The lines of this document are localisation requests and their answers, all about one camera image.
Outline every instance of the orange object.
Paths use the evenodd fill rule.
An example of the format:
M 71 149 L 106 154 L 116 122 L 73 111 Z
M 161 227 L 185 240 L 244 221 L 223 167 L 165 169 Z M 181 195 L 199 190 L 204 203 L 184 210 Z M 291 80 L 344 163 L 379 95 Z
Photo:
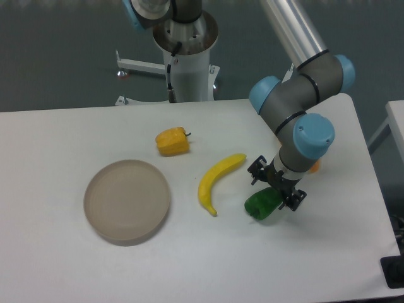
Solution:
M 321 161 L 320 159 L 317 160 L 317 162 L 311 167 L 311 169 L 309 169 L 309 174 L 313 174 L 315 172 L 318 172 L 320 170 L 320 165 L 321 165 Z

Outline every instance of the blue joint cap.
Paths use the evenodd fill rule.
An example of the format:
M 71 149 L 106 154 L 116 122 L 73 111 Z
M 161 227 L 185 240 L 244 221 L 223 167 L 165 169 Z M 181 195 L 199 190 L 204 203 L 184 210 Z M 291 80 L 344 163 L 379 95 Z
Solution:
M 327 152 L 335 138 L 332 123 L 319 114 L 302 116 L 293 129 L 293 142 L 306 158 L 317 160 Z
M 266 98 L 279 82 L 280 80 L 277 77 L 268 76 L 260 80 L 251 89 L 248 99 L 250 99 L 252 107 L 254 107 L 258 114 L 261 111 Z
M 355 82 L 355 67 L 351 60 L 344 55 L 335 55 L 335 57 L 339 60 L 342 66 L 343 79 L 341 92 L 345 93 Z
M 141 26 L 138 17 L 136 17 L 136 14 L 133 11 L 131 0 L 122 0 L 124 4 L 124 9 L 126 12 L 126 16 L 128 16 L 129 21 L 131 22 L 132 26 L 134 27 L 135 30 L 138 30 L 142 32 L 145 30 L 143 26 Z

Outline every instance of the metal pole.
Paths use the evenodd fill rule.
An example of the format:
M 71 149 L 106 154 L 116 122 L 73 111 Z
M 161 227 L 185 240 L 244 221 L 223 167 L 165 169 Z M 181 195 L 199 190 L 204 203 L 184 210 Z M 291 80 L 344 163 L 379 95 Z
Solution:
M 261 4 L 296 67 L 327 49 L 298 1 L 261 0 Z

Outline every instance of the beige plate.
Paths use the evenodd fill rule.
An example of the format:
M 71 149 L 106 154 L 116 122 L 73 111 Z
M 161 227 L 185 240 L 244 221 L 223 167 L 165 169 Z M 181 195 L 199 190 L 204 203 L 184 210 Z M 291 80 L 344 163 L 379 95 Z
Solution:
M 165 177 L 139 160 L 119 161 L 100 170 L 84 197 L 84 212 L 92 227 L 121 246 L 137 244 L 154 234 L 169 205 Z

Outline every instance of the metal stand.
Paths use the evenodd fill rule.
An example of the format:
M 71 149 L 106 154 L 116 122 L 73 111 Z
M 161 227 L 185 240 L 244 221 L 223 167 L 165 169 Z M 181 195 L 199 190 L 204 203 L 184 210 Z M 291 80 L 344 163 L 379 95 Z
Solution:
M 387 117 L 367 142 L 367 149 L 372 155 L 381 143 L 391 134 L 389 118 Z
M 143 61 L 135 61 L 130 59 L 121 59 L 119 57 L 119 53 L 116 50 L 116 62 L 119 68 L 117 73 L 119 78 L 125 78 L 128 76 L 127 71 L 141 71 L 144 73 L 151 73 L 151 74 L 166 74 L 165 66 L 163 64 L 155 64 L 150 62 L 143 62 Z M 215 86 L 216 77 L 220 71 L 220 67 L 216 65 L 209 65 L 209 69 L 206 71 L 208 76 L 208 100 L 214 100 L 213 91 L 217 89 Z M 117 99 L 115 105 L 135 105 L 135 104 L 149 104 L 154 102 L 142 102 L 136 101 L 125 98 L 128 102 L 124 102 L 124 97 L 120 96 Z

